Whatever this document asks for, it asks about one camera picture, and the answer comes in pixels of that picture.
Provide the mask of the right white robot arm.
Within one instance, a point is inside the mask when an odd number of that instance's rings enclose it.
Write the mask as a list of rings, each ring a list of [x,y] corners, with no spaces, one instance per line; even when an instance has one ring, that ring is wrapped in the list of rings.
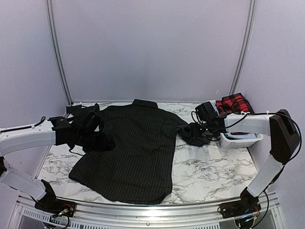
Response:
[[[241,112],[218,115],[209,101],[197,106],[194,113],[200,135],[253,133],[270,137],[269,156],[251,183],[241,192],[240,200],[220,205],[223,217],[248,214],[251,210],[259,209],[259,196],[279,178],[286,164],[301,149],[302,136],[297,123],[285,109],[256,114]]]

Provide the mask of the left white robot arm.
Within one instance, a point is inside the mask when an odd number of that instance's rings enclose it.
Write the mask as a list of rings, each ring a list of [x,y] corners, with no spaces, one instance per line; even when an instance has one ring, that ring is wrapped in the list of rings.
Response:
[[[115,143],[102,131],[103,127],[104,121],[98,113],[90,111],[70,118],[42,117],[37,124],[1,129],[0,182],[29,195],[37,209],[72,216],[76,207],[74,202],[58,199],[49,182],[18,171],[5,160],[5,156],[23,149],[60,145],[81,146],[84,152],[111,151]]]

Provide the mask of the black pinstriped long sleeve shirt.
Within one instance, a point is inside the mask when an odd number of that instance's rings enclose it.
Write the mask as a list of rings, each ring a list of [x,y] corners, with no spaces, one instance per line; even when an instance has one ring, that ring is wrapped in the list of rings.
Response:
[[[108,106],[100,114],[115,147],[86,153],[69,178],[110,201],[160,204],[173,188],[176,137],[191,146],[209,143],[196,124],[160,109],[155,102],[135,99],[129,105]]]

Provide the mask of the white plastic laundry basket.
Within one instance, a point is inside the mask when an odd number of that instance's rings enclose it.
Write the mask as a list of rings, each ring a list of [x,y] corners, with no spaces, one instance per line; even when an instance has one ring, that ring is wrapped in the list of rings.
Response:
[[[256,139],[251,140],[229,140],[224,137],[224,133],[219,133],[214,130],[207,130],[207,133],[212,135],[212,137],[216,138],[219,142],[222,148],[243,148],[243,147],[250,147],[252,144],[261,141],[263,139],[262,134],[257,134]]]

